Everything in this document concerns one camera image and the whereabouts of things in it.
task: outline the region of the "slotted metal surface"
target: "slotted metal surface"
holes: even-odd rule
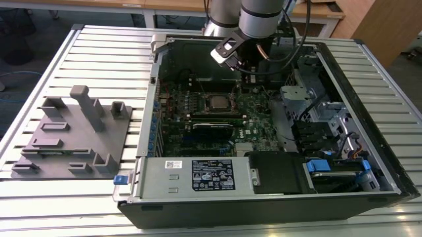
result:
[[[111,180],[11,181],[19,160],[44,112],[45,96],[64,96],[73,84],[91,87],[89,95],[104,105],[117,99],[135,108],[123,151],[120,170],[135,165],[151,69],[149,41],[157,33],[199,35],[199,32],[85,26],[72,31],[44,74],[1,145],[0,236],[419,236],[422,197],[391,208],[379,208],[344,221],[252,225],[200,229],[139,230],[112,201]],[[422,192],[422,126],[419,114],[389,79],[376,61],[352,40],[324,42],[350,83],[391,145],[393,151]],[[128,195],[123,186],[120,195]]]

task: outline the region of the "power supply label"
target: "power supply label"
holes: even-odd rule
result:
[[[192,160],[195,191],[235,190],[235,175],[230,159]]]

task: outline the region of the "motherboard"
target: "motherboard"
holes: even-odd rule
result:
[[[262,86],[230,92],[199,92],[164,83],[160,88],[164,157],[235,157],[252,151],[278,151],[270,96]]]

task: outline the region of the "white sticker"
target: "white sticker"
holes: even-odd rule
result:
[[[165,160],[165,169],[182,169],[182,161]]]
[[[342,19],[342,16],[335,16],[335,15],[327,15],[327,18],[336,18],[336,19]]]
[[[127,7],[140,7],[139,4],[121,4],[123,6],[127,6]]]

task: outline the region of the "table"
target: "table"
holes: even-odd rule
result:
[[[113,99],[135,108],[120,171],[135,167],[136,146],[153,59],[156,33],[200,35],[199,31],[84,26],[71,30],[44,75],[0,142],[0,236],[419,236],[422,197],[374,209],[343,221],[215,228],[139,230],[112,200],[112,180],[11,181],[11,167],[44,116],[45,96],[68,96],[73,84],[95,86],[89,96],[103,105]],[[351,39],[326,43],[406,172],[422,192],[422,116],[364,45]],[[67,97],[65,103],[75,103]],[[128,195],[128,186],[119,194]]]
[[[156,15],[206,17],[203,0],[1,0],[0,7],[143,14],[147,28],[156,28]],[[304,23],[304,17],[306,3],[302,3],[292,10],[291,20]],[[324,3],[312,3],[311,23],[323,24],[319,37],[331,36],[343,18],[344,14],[332,12]]]

